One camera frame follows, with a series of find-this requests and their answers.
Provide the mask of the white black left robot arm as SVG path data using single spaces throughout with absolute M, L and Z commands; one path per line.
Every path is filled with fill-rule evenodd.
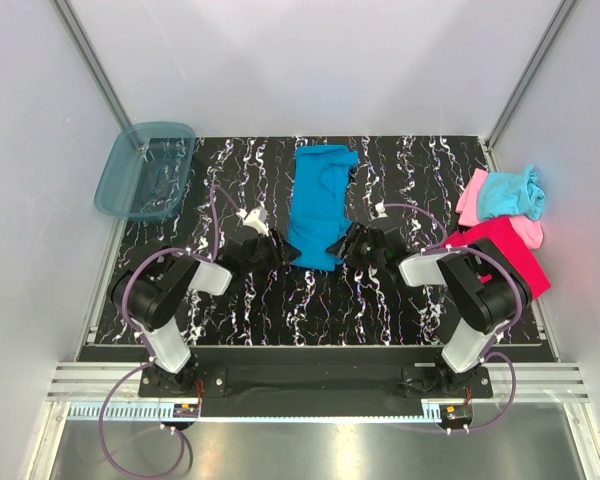
M 108 295 L 149 351 L 149 380 L 183 396 L 197 383 L 197 360 L 176 321 L 186 295 L 199 291 L 220 297 L 247 275 L 277 270 L 300 256 L 300 250 L 275 229 L 263 234 L 238 228 L 213 261 L 153 239 L 112 279 Z

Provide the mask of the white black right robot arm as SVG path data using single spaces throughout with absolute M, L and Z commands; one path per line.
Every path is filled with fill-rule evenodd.
M 398 286 L 443 286 L 460 314 L 451 339 L 432 367 L 407 379 L 420 394 L 456 396 L 484 364 L 504 330 L 532 300 L 531 287 L 493 241 L 409 251 L 396 227 L 384 218 L 352 224 L 326 251 L 345 264 L 386 273 Z

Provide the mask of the blue t shirt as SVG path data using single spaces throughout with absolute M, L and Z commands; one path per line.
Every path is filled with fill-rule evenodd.
M 358 153 L 345 145 L 301 146 L 295 155 L 289 242 L 298 267 L 332 272 L 341 261 L 327 252 L 346 233 L 346 194 Z

